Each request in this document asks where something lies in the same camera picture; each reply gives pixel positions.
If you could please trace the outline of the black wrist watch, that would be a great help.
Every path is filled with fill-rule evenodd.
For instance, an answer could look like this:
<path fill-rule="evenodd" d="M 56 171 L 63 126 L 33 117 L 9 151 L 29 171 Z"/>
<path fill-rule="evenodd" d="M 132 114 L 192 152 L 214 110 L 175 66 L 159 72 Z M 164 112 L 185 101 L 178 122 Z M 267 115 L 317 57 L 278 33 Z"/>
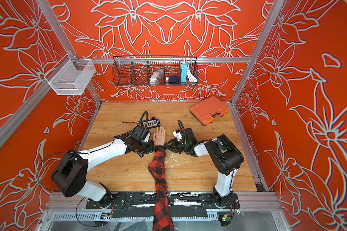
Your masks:
<path fill-rule="evenodd" d="M 154 151 L 155 151 L 155 152 L 158 152 L 158 151 L 161 151 L 161 150 L 165 151 L 165 150 L 166 150 L 166 147 L 163 146 L 163 145 L 157 145 L 157 146 L 155 146 L 155 148 L 154 148 Z"/>

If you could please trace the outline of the mannequin hand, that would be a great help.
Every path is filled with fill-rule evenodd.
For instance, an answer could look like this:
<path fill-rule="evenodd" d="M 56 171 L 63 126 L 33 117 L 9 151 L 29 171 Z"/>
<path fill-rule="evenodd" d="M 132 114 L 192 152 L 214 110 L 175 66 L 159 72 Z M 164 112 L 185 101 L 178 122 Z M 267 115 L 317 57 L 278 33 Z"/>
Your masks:
<path fill-rule="evenodd" d="M 164 126 L 156 128 L 156 132 L 153 134 L 152 140 L 155 146 L 163 146 L 166 140 L 166 129 Z"/>

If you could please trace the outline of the red black plaid sleeve arm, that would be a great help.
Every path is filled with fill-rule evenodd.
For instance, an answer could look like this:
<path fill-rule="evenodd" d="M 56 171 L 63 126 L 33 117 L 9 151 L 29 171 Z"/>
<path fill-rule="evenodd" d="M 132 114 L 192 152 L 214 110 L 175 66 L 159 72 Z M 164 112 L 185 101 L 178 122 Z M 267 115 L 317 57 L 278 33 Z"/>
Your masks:
<path fill-rule="evenodd" d="M 168 204 L 168 185 L 165 174 L 165 151 L 155 152 L 148 171 L 154 179 L 156 196 L 153 215 L 153 231 L 174 231 Z"/>

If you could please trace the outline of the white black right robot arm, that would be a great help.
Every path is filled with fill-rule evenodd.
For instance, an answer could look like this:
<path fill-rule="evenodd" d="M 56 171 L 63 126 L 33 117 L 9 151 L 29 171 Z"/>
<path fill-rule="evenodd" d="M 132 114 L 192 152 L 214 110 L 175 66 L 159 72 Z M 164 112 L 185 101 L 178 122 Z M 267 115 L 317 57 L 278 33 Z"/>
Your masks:
<path fill-rule="evenodd" d="M 237 171 L 244 162 L 244 156 L 226 135 L 206 141 L 197 141 L 194 137 L 182 137 L 181 140 L 173 138 L 164 147 L 172 152 L 193 157 L 209 156 L 218 171 L 213 188 L 213 203 L 218 208 L 239 208 L 233 184 Z"/>

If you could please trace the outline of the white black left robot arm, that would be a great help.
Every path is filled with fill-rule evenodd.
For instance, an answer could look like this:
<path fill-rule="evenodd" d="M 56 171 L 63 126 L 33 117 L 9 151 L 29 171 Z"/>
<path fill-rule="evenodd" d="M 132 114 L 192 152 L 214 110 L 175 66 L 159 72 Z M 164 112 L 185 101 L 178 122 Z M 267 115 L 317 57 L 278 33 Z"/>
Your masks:
<path fill-rule="evenodd" d="M 64 197 L 82 196 L 100 208 L 108 208 L 114 202 L 110 189 L 102 183 L 88 180 L 88 172 L 112 158 L 130 152 L 142 157 L 153 151 L 153 141 L 135 141 L 130 137 L 118 137 L 107 144 L 80 152 L 72 149 L 65 152 L 53 171 L 51 180 Z"/>

